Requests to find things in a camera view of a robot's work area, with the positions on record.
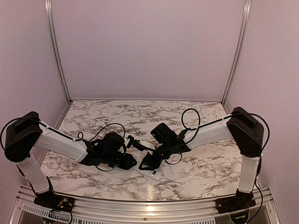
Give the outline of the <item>white remote control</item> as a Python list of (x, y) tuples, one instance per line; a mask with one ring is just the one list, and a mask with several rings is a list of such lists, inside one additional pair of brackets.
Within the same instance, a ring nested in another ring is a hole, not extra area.
[(153, 181), (159, 182), (162, 177), (163, 173), (161, 172), (161, 169), (155, 169), (155, 170), (140, 170), (137, 166), (132, 167), (134, 171), (136, 171), (139, 174), (142, 174), (143, 176), (147, 177), (148, 179), (151, 179)]

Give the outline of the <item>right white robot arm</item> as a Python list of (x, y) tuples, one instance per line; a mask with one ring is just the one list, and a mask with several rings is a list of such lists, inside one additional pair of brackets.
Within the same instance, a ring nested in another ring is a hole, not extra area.
[(233, 139), (242, 156), (241, 175), (237, 195), (232, 197), (232, 206), (241, 209), (249, 200), (268, 143), (264, 133), (269, 132), (268, 123), (260, 115), (236, 107), (226, 117), (198, 126), (185, 128), (176, 134), (165, 123), (157, 125), (150, 133), (160, 144), (158, 148), (147, 148), (147, 154), (139, 165), (140, 170), (155, 170), (162, 161), (173, 154), (190, 152), (200, 146)]

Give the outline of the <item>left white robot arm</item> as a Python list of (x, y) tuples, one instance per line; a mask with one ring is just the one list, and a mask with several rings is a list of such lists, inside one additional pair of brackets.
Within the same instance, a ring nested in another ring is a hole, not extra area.
[(31, 156), (33, 148), (43, 148), (64, 155), (85, 166), (108, 165), (129, 170), (137, 164), (133, 155), (127, 153), (123, 136), (107, 133), (102, 139), (86, 140), (68, 136), (42, 122), (39, 114), (31, 111), (7, 122), (0, 132), (0, 146), (5, 157), (16, 164), (40, 199), (48, 207), (59, 204), (50, 180)]

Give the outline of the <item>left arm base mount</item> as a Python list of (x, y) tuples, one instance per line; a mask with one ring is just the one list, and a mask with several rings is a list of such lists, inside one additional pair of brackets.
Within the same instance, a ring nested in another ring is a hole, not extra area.
[(70, 196), (56, 194), (53, 190), (52, 183), (47, 177), (49, 189), (44, 193), (35, 193), (34, 204), (51, 209), (54, 211), (72, 212), (75, 199)]

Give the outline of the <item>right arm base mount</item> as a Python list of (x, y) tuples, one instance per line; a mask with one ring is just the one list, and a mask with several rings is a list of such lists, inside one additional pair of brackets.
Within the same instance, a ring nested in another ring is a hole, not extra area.
[(243, 193), (237, 189), (234, 196), (228, 196), (215, 200), (216, 209), (219, 214), (233, 212), (256, 206), (256, 201), (252, 192)]

